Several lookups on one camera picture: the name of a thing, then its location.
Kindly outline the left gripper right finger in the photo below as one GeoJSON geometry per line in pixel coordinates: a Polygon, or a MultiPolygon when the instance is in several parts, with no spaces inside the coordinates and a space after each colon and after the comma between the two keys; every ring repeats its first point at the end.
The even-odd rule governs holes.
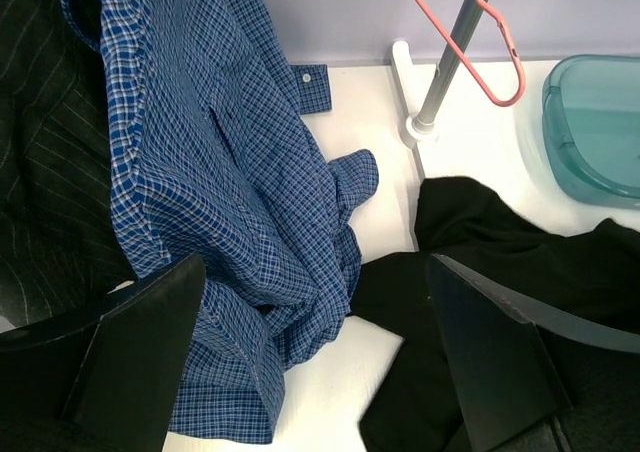
{"type": "Polygon", "coordinates": [[[636,451],[639,337],[444,255],[427,281],[475,451],[636,451]]]}

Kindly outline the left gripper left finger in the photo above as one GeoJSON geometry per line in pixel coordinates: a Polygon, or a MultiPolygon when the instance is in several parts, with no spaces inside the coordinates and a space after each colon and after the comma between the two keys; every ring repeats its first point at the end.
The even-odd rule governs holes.
{"type": "Polygon", "coordinates": [[[161,450],[205,279],[192,254],[2,333],[2,450],[161,450]]]}

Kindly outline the plain black shirt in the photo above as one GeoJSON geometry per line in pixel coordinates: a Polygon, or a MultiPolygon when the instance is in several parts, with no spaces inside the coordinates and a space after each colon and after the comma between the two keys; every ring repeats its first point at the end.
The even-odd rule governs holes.
{"type": "Polygon", "coordinates": [[[433,255],[554,308],[639,337],[639,235],[606,219],[564,237],[514,213],[466,177],[425,180],[418,248],[363,266],[352,312],[403,342],[359,423],[370,451],[471,447],[427,281],[433,255]]]}

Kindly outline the blue checked shirt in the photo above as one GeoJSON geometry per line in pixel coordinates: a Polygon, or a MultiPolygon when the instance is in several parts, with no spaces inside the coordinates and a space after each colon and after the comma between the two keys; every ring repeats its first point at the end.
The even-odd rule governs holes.
{"type": "Polygon", "coordinates": [[[205,262],[170,428],[268,444],[285,372],[349,313],[375,158],[324,158],[303,116],[331,108],[327,69],[288,62],[263,0],[60,2],[104,64],[122,251],[139,277],[205,262]]]}

